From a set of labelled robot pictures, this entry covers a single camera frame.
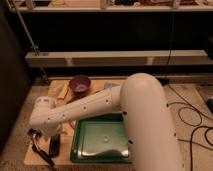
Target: wall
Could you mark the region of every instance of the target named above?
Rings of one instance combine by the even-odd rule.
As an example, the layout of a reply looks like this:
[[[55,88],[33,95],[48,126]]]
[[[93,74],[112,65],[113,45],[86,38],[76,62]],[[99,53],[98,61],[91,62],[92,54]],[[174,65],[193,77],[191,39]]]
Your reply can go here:
[[[21,49],[4,15],[0,1],[0,151],[30,88],[30,77]]]

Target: bowl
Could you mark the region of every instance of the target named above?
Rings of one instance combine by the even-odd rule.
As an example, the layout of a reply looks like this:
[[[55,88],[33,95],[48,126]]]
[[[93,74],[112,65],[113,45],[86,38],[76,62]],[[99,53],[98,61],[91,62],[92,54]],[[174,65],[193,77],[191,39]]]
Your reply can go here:
[[[77,75],[73,77],[69,86],[75,94],[82,94],[90,89],[91,80],[86,75]]]

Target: plastic tray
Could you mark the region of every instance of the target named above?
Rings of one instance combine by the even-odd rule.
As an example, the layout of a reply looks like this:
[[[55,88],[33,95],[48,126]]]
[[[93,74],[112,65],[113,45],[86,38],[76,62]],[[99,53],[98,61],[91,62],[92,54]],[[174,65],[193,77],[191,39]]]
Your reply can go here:
[[[130,163],[121,113],[79,120],[70,160],[74,163]]]

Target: cable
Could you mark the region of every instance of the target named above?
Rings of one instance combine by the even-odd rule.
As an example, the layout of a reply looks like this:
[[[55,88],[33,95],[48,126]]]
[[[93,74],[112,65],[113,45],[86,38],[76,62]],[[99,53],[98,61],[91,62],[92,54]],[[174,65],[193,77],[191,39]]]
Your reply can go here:
[[[209,147],[204,146],[204,145],[202,145],[202,144],[200,144],[200,143],[194,142],[194,141],[193,141],[194,134],[195,134],[195,132],[196,132],[197,130],[199,130],[199,129],[201,129],[201,128],[206,128],[206,131],[205,131],[205,133],[204,133],[205,140],[207,141],[207,143],[208,143],[210,146],[213,147],[213,143],[212,143],[212,142],[209,140],[209,138],[208,138],[208,133],[209,133],[209,131],[212,131],[212,130],[213,130],[213,127],[209,127],[209,126],[205,126],[205,125],[200,126],[200,125],[202,124],[202,116],[205,117],[205,118],[208,119],[208,120],[211,120],[211,121],[212,121],[213,119],[210,118],[210,117],[208,117],[206,114],[202,113],[198,108],[196,108],[194,105],[192,105],[191,103],[189,103],[189,101],[187,101],[184,97],[182,97],[182,96],[181,96],[174,88],[172,88],[170,85],[168,85],[168,87],[169,87],[178,97],[180,97],[184,102],[172,102],[172,103],[168,103],[167,105],[168,105],[168,106],[169,106],[169,105],[173,105],[173,104],[182,104],[182,105],[186,105],[186,106],[184,106],[184,107],[182,107],[182,108],[180,108],[180,109],[178,110],[178,116],[180,117],[181,121],[184,122],[185,124],[190,125],[190,126],[196,126],[196,128],[194,128],[194,130],[193,130],[192,133],[191,133],[191,136],[190,136],[190,140],[189,140],[189,141],[188,141],[188,140],[179,139],[179,141],[189,142],[189,143],[190,143],[190,171],[193,171],[193,162],[194,162],[194,161],[193,161],[192,144],[196,144],[196,145],[199,145],[199,146],[201,146],[201,147],[203,147],[203,148],[206,148],[206,149],[208,149],[208,150],[212,150],[212,151],[213,151],[212,148],[209,148]],[[183,118],[181,117],[181,114],[180,114],[181,111],[182,111],[183,109],[194,110],[194,111],[199,115],[199,117],[200,117],[200,122],[199,122],[199,124],[194,125],[194,124],[190,124],[190,123],[186,122],[185,120],[183,120]]]
[[[169,56],[167,58],[165,70],[164,70],[165,79],[167,79],[168,66],[169,66],[169,62],[171,60],[171,55],[172,55],[172,46],[173,46],[173,42],[174,42],[174,31],[175,31],[174,24],[175,24],[174,11],[173,11],[173,8],[171,7],[171,31],[170,31],[170,40],[169,40]]]
[[[195,134],[195,132],[201,128],[207,128],[207,130],[205,131],[205,135],[208,133],[209,130],[213,130],[213,127],[209,127],[209,126],[199,126],[199,127],[196,127],[192,133],[191,133],[191,137],[190,137],[190,171],[193,171],[193,154],[192,154],[192,143],[193,143],[193,136]],[[207,136],[205,136],[207,142],[209,145],[213,145],[212,143],[209,143],[209,139]]]
[[[184,97],[182,97],[174,88],[172,88],[171,85],[168,85],[168,87],[178,96],[180,97],[187,105],[189,105],[190,107],[193,108],[194,111],[196,111],[197,113],[199,113],[200,115],[202,115],[203,117],[205,117],[206,119],[209,119],[211,121],[213,121],[213,118],[208,117],[206,114],[204,114],[203,112],[201,112],[198,108],[196,108],[194,105],[192,105],[189,101],[187,101]]]
[[[190,140],[178,139],[178,141],[190,143]],[[200,143],[198,143],[198,142],[192,141],[192,144],[195,144],[195,145],[198,145],[198,146],[200,146],[200,147],[203,147],[203,148],[205,148],[205,149],[207,149],[207,150],[213,151],[213,148],[207,147],[207,146],[205,146],[205,145],[203,145],[203,144],[200,144]]]
[[[193,127],[197,127],[197,126],[200,126],[200,125],[202,124],[203,119],[202,119],[201,114],[200,114],[199,112],[197,112],[197,110],[195,110],[194,108],[192,108],[189,104],[184,103],[184,102],[172,102],[172,103],[168,103],[167,105],[168,105],[168,106],[171,106],[171,105],[174,105],[174,104],[187,105],[187,106],[184,106],[184,107],[181,107],[181,108],[178,109],[178,116],[179,116],[180,120],[181,120],[182,122],[184,122],[186,125],[193,126]],[[182,112],[183,110],[186,110],[186,109],[190,109],[190,110],[195,111],[196,114],[199,116],[199,120],[200,120],[200,121],[199,121],[197,124],[191,124],[191,123],[189,123],[189,122],[186,122],[186,121],[183,119],[182,113],[181,113],[181,112]]]
[[[211,141],[209,141],[207,134],[208,134],[209,131],[212,131],[212,130],[213,130],[213,127],[209,127],[209,128],[205,131],[205,134],[204,134],[206,141],[207,141],[208,144],[210,144],[211,146],[213,146],[213,143],[212,143]]]

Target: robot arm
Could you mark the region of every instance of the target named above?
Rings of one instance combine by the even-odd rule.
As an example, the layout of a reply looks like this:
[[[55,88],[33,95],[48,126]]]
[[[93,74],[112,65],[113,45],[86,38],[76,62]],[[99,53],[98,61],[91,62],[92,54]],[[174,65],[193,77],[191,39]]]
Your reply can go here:
[[[62,123],[120,109],[136,171],[184,171],[164,90],[151,75],[134,74],[121,87],[54,107],[53,99],[38,98],[30,126],[54,135]]]

